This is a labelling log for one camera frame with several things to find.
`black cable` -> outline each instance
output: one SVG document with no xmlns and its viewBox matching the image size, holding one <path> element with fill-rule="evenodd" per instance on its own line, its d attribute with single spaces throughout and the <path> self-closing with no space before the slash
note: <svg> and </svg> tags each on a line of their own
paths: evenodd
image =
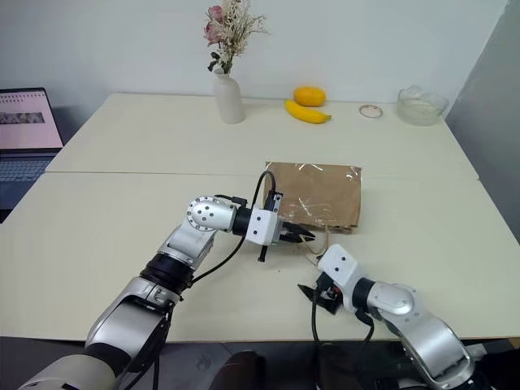
<svg viewBox="0 0 520 390">
<path fill-rule="evenodd" d="M 221 197 L 222 199 L 226 199 L 226 200 L 228 200 L 230 202 L 233 202 L 233 198 L 229 197 L 228 195 L 222 195 L 222 194 L 219 193 L 219 194 L 215 195 L 214 197 Z"/>
<path fill-rule="evenodd" d="M 311 310 L 311 316 L 310 316 L 310 328 L 312 330 L 312 336 L 314 339 L 314 342 L 316 346 L 318 347 L 318 354 L 320 353 L 320 349 L 323 347 L 323 343 L 320 341 L 318 337 L 318 330 L 316 329 L 316 307 L 318 305 L 318 297 L 319 297 L 319 288 L 316 288 L 314 290 L 313 296 L 312 296 L 312 310 Z M 374 320 L 372 317 L 368 316 L 366 313 L 361 312 L 360 310 L 356 313 L 357 319 L 359 319 L 361 322 L 365 323 L 370 327 L 368 333 L 365 336 L 365 339 L 362 342 L 361 348 L 357 351 L 357 356 L 354 365 L 358 366 L 358 363 L 361 361 L 361 357 L 363 354 L 363 351 L 365 350 L 366 345 L 370 342 L 372 336 L 374 335 Z M 345 369 L 344 367 L 337 366 L 334 361 L 332 361 L 330 358 L 328 358 L 328 355 L 326 355 L 327 364 L 336 371 L 339 371 L 342 374 L 346 375 L 355 375 L 355 370 L 349 370 Z"/>
<path fill-rule="evenodd" d="M 316 306 L 318 304 L 318 289 L 314 290 L 312 295 L 312 311 L 310 315 L 310 328 L 312 329 L 312 337 L 317 347 L 321 347 L 322 343 L 318 337 L 318 331 L 316 330 Z"/>
<path fill-rule="evenodd" d="M 235 256 L 236 252 L 238 252 L 238 249 L 241 248 L 242 244 L 244 244 L 245 236 L 238 241 L 238 244 L 236 245 L 235 249 L 219 264 L 211 268 L 210 270 L 204 272 L 202 275 L 199 275 L 195 279 L 192 280 L 192 285 L 194 285 L 196 282 L 198 282 L 200 279 L 207 277 L 209 274 L 212 274 L 213 272 L 217 271 L 221 266 L 226 264 L 229 260 L 232 259 L 233 256 Z"/>
<path fill-rule="evenodd" d="M 262 172 L 262 174 L 258 177 L 257 187 L 254 190 L 253 202 L 251 203 L 251 206 L 254 206 L 254 204 L 256 203 L 257 198 L 258 198 L 258 191 L 260 190 L 260 185 L 262 185 L 262 181 L 263 181 L 264 177 L 266 177 L 266 176 L 269 176 L 271 178 L 271 190 L 272 191 L 276 191 L 276 179 L 275 179 L 275 176 L 273 175 L 273 172 L 271 172 L 271 171 L 264 171 L 264 172 Z M 228 200 L 232 199 L 232 197 L 228 197 L 227 195 L 220 195 L 220 194 L 219 195 L 215 195 L 215 197 L 221 197 L 222 199 L 228 199 Z M 216 266 L 214 266 L 210 270 L 204 272 L 203 274 L 201 274 L 201 275 L 197 276 L 195 279 L 193 279 L 192 280 L 192 286 L 196 282 L 198 282 L 200 279 L 205 278 L 208 275 L 212 274 L 213 272 L 217 271 L 221 266 L 223 266 L 229 260 L 231 260 L 232 257 L 235 256 L 236 252 L 238 252 L 238 249 L 241 248 L 242 244 L 244 244 L 244 241 L 245 241 L 245 236 L 242 237 L 240 239 L 240 241 L 238 241 L 238 244 L 236 245 L 235 249 L 222 262 L 220 262 L 219 264 L 217 264 Z"/>
<path fill-rule="evenodd" d="M 271 178 L 271 191 L 273 191 L 273 192 L 276 191 L 276 179 L 275 179 L 275 175 L 273 175 L 273 172 L 271 172 L 271 171 L 262 172 L 262 174 L 258 178 L 257 188 L 254 190 L 253 201 L 251 202 L 251 206 L 254 206 L 254 204 L 257 202 L 258 191 L 260 190 L 260 185 L 262 184 L 263 178 L 266 176 L 269 176 Z"/>
<path fill-rule="evenodd" d="M 167 327 L 168 329 L 170 328 L 170 325 L 171 325 L 171 316 L 173 315 L 173 305 L 170 306 L 170 309 L 168 310 L 168 318 L 167 318 Z M 157 390 L 158 388 L 158 376 L 159 376 L 159 356 L 158 355 L 154 361 L 154 386 L 157 386 L 157 387 L 154 387 L 154 390 Z M 137 374 L 134 379 L 132 379 L 132 382 L 130 382 L 126 388 L 124 388 L 123 390 L 130 390 L 131 388 L 133 388 L 137 382 L 139 382 L 141 380 L 141 378 L 148 372 L 148 370 L 143 370 L 141 372 L 139 372 L 139 374 Z"/>
<path fill-rule="evenodd" d="M 369 341 L 372 338 L 372 335 L 374 335 L 374 322 L 370 325 L 370 330 L 366 334 L 365 340 L 363 340 L 363 344 L 361 344 L 361 348 L 359 351 L 357 351 L 357 359 L 360 360 L 361 356 L 363 355 L 363 351 L 365 350 L 366 345 L 369 343 Z"/>
<path fill-rule="evenodd" d="M 154 363 L 154 384 L 152 385 L 152 390 L 159 389 L 159 368 L 160 368 L 160 354 L 157 355 Z"/>
</svg>

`banana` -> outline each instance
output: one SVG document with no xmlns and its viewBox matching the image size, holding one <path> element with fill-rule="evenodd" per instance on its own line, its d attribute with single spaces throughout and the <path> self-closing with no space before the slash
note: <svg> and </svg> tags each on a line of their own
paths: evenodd
<svg viewBox="0 0 520 390">
<path fill-rule="evenodd" d="M 331 115 L 325 115 L 321 111 L 300 106 L 295 101 L 289 99 L 285 101 L 285 110 L 287 110 L 287 112 L 294 118 L 303 120 L 310 124 L 324 124 L 332 118 Z"/>
</svg>

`laptop keyboard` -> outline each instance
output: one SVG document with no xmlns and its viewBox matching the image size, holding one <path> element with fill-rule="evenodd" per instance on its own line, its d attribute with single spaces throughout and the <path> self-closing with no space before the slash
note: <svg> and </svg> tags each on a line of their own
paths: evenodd
<svg viewBox="0 0 520 390">
<path fill-rule="evenodd" d="M 0 160 L 0 181 L 36 181 L 45 171 L 48 158 L 28 158 L 16 161 Z"/>
</svg>

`white wall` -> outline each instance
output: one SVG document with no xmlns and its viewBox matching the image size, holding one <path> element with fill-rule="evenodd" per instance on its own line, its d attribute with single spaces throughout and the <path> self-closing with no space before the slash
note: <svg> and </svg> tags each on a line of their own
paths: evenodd
<svg viewBox="0 0 520 390">
<path fill-rule="evenodd" d="M 81 124 L 113 91 L 210 94 L 211 0 L 0 0 L 0 88 L 45 86 Z M 300 84 L 330 99 L 395 101 L 421 84 L 451 101 L 506 0 L 253 0 L 270 36 L 233 67 L 245 96 Z"/>
</svg>

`pink flower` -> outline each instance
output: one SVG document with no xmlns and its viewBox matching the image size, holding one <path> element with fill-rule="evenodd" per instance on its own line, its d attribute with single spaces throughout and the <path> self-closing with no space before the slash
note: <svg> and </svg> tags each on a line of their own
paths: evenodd
<svg viewBox="0 0 520 390">
<path fill-rule="evenodd" d="M 208 10 L 208 15 L 210 16 L 210 18 L 213 18 L 216 22 L 222 23 L 223 15 L 221 6 L 211 6 Z"/>
<path fill-rule="evenodd" d="M 204 28 L 204 38 L 208 40 L 208 46 L 222 41 L 219 28 L 215 26 L 215 22 L 209 22 L 206 25 L 206 28 Z"/>
</svg>

